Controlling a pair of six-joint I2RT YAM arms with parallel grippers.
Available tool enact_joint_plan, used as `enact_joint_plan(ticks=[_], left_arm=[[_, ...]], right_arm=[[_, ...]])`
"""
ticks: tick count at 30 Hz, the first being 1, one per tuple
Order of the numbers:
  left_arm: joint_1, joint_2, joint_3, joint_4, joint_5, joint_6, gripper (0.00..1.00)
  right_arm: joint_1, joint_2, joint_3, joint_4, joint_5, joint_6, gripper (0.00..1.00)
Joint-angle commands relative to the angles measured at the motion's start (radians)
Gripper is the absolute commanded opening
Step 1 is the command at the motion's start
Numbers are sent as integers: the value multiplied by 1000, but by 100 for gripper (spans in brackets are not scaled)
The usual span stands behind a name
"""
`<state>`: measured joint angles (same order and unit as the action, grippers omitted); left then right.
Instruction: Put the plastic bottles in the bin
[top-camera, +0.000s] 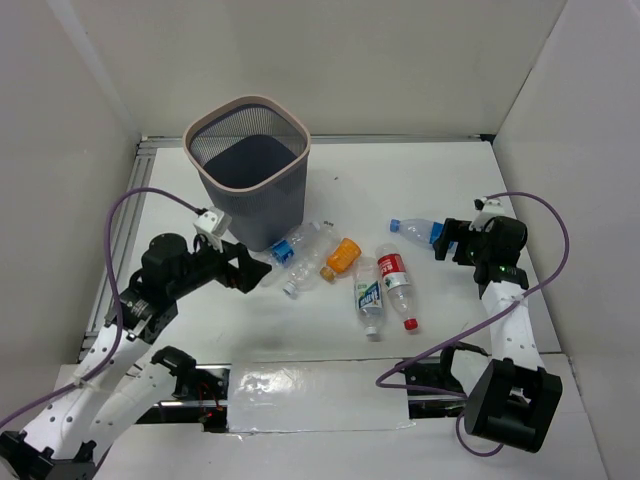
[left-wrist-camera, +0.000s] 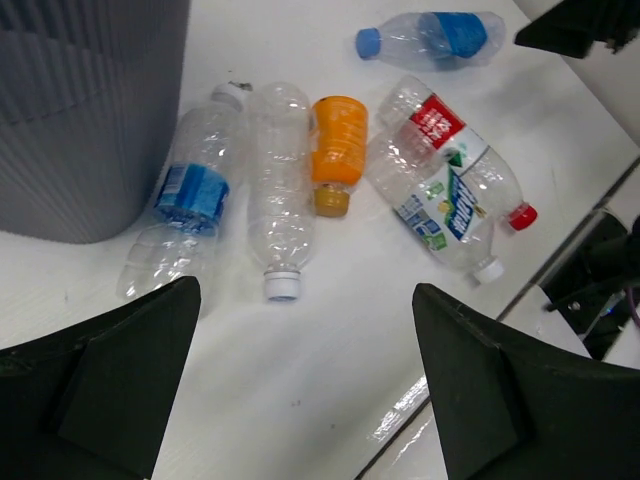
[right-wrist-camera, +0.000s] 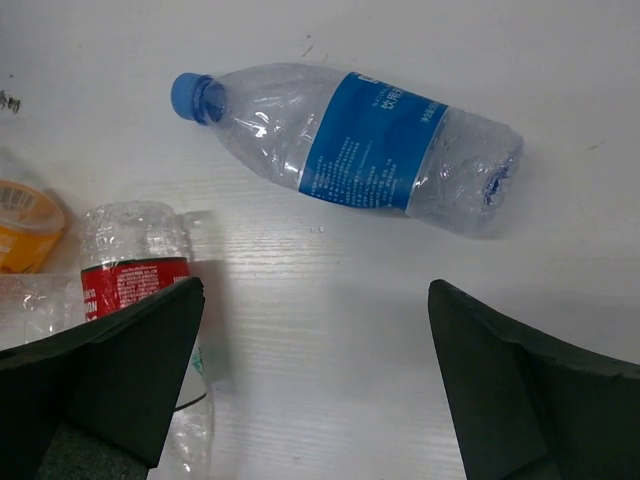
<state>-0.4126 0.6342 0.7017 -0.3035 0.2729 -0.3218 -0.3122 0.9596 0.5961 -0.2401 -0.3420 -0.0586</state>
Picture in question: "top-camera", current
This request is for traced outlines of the bottle red label red cap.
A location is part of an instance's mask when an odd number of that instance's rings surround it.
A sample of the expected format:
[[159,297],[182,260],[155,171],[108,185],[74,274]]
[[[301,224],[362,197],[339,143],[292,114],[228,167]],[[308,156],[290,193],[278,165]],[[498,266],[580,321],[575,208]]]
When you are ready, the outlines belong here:
[[397,246],[393,243],[380,245],[376,249],[376,260],[393,310],[401,318],[406,331],[417,331],[415,289]]

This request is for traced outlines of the clear bottle blue label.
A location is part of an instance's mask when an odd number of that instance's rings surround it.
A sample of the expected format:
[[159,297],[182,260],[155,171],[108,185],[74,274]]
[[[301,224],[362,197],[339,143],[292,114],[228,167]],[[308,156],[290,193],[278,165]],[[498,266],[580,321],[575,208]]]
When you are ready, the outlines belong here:
[[316,239],[321,226],[317,222],[299,225],[281,240],[274,243],[254,258],[271,266],[271,271],[259,282],[261,287],[275,283],[286,269],[298,260],[306,248]]

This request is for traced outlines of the clear bottle blue cap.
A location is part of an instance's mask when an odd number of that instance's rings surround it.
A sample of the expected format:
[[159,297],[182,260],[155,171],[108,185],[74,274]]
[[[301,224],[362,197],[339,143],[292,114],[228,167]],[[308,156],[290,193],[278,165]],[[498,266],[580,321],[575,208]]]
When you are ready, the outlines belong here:
[[439,239],[444,225],[431,220],[416,219],[391,219],[389,230],[398,234],[412,244],[427,250],[434,249],[434,243]]

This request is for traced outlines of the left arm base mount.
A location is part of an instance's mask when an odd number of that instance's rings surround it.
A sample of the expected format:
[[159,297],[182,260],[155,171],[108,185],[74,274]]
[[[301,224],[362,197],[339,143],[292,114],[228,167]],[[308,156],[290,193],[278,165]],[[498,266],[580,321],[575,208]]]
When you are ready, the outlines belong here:
[[191,425],[206,433],[227,433],[229,379],[229,364],[198,365],[180,394],[154,404],[137,424]]

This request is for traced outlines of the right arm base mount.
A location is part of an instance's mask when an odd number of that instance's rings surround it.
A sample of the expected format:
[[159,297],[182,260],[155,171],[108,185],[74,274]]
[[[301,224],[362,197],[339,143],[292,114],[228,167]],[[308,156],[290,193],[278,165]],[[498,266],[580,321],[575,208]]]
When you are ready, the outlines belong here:
[[[425,386],[463,393],[461,384],[440,365],[438,359],[413,364],[402,370],[402,375],[408,386]],[[409,390],[407,404],[409,418],[423,420],[457,417],[464,409],[466,401],[455,395]]]

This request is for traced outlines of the clear bottle white cap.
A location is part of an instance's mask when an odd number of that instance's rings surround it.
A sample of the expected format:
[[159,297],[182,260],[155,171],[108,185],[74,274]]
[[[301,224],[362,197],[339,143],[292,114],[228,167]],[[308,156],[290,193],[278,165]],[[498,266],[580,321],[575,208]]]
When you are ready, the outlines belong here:
[[333,225],[321,227],[316,239],[289,270],[288,280],[282,287],[288,298],[296,299],[315,286],[320,269],[339,241],[340,236]]

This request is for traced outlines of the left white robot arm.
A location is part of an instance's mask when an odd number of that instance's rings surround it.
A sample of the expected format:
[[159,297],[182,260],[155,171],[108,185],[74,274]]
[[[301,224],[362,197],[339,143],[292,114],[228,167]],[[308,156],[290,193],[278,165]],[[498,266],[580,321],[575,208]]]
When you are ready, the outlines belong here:
[[1,462],[18,479],[91,479],[115,442],[154,404],[191,400],[215,377],[184,351],[167,346],[135,375],[130,369],[148,353],[177,316],[177,303],[215,281],[244,294],[268,275],[269,264],[240,244],[211,246],[203,235],[194,250],[175,233],[153,238],[69,380],[70,390],[46,401],[20,431],[1,434]]

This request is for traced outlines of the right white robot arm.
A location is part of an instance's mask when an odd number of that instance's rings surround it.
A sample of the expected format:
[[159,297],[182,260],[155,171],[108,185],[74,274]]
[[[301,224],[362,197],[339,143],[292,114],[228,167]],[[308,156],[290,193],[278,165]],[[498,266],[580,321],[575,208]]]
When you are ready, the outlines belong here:
[[527,240],[524,223],[493,215],[478,223],[449,218],[434,241],[435,257],[454,244],[455,263],[471,266],[479,298],[492,323],[491,351],[455,342],[436,369],[441,388],[467,396],[467,434],[536,453],[563,393],[537,350],[530,321],[526,272],[518,265]]

